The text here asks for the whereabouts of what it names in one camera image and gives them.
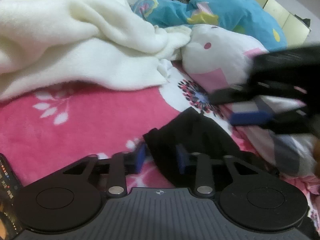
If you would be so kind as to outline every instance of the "round black pad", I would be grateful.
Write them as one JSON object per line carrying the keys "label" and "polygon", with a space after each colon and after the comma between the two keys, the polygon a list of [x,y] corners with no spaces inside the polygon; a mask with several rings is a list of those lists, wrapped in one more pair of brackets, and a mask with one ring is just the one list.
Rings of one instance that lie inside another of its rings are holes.
{"label": "round black pad", "polygon": [[259,208],[276,208],[284,202],[284,196],[281,192],[268,187],[255,188],[248,192],[249,202]]}
{"label": "round black pad", "polygon": [[238,176],[221,192],[220,205],[239,225],[268,232],[297,225],[308,210],[299,189],[268,174]]}
{"label": "round black pad", "polygon": [[57,174],[20,190],[13,206],[20,222],[40,232],[75,229],[99,211],[101,196],[77,175]]}
{"label": "round black pad", "polygon": [[74,199],[71,190],[61,187],[53,187],[45,189],[37,195],[37,203],[43,208],[59,209],[71,204]]}

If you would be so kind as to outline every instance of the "blue floral comforter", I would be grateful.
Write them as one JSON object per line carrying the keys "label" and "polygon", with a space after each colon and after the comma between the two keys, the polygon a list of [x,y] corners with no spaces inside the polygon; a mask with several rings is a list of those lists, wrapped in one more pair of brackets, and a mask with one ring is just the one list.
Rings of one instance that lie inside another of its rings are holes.
{"label": "blue floral comforter", "polygon": [[139,0],[132,10],[159,27],[210,24],[252,36],[269,51],[287,46],[277,21],[255,0]]}

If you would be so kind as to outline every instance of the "blue plastic piece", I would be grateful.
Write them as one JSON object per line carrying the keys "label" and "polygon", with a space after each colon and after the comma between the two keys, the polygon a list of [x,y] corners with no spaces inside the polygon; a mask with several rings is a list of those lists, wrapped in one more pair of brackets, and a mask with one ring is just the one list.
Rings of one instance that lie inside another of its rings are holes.
{"label": "blue plastic piece", "polygon": [[233,113],[230,116],[229,122],[233,126],[262,125],[269,122],[272,118],[272,114],[265,111]]}
{"label": "blue plastic piece", "polygon": [[182,144],[176,145],[176,156],[180,174],[184,174],[186,166],[189,163],[189,153]]}
{"label": "blue plastic piece", "polygon": [[139,149],[136,151],[136,162],[135,162],[135,168],[136,173],[140,173],[144,160],[146,158],[146,152],[147,152],[147,144],[143,143],[140,145]]}

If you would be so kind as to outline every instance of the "phone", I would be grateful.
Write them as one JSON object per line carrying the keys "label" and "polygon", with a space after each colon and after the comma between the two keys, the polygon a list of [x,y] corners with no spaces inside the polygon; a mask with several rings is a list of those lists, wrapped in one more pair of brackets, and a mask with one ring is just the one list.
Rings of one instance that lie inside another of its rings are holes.
{"label": "phone", "polygon": [[12,240],[22,226],[13,210],[13,200],[22,188],[7,159],[0,153],[0,240]]}

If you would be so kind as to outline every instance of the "black fabric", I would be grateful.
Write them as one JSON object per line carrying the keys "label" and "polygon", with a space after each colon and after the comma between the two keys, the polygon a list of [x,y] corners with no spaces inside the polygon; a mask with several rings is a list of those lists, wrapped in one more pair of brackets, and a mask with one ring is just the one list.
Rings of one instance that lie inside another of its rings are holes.
{"label": "black fabric", "polygon": [[298,230],[309,237],[311,240],[320,240],[320,236],[315,229],[313,221],[309,217],[305,217],[298,227]]}
{"label": "black fabric", "polygon": [[[211,118],[199,114],[192,107],[179,114],[161,129],[153,129],[144,135],[151,155],[160,172],[176,187],[193,187],[194,176],[181,175],[176,160],[176,145],[185,149],[222,159],[233,155],[261,169],[264,161],[251,152],[240,151],[233,139]],[[230,184],[227,169],[214,170],[216,191]]]}

